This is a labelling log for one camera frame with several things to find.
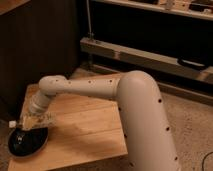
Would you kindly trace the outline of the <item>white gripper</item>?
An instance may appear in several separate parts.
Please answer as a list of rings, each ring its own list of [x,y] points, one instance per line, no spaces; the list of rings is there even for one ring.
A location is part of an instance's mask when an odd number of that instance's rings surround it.
[[[31,113],[30,111],[24,111],[21,114],[20,122],[23,129],[48,127],[50,124],[50,114],[47,112]]]

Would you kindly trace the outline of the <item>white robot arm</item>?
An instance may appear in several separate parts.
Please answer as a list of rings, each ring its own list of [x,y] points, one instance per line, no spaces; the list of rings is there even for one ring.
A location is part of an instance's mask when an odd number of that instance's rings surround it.
[[[45,76],[21,115],[21,128],[48,125],[44,115],[59,94],[113,100],[117,103],[125,145],[133,171],[181,171],[160,89],[152,76],[130,71],[117,78],[68,80]]]

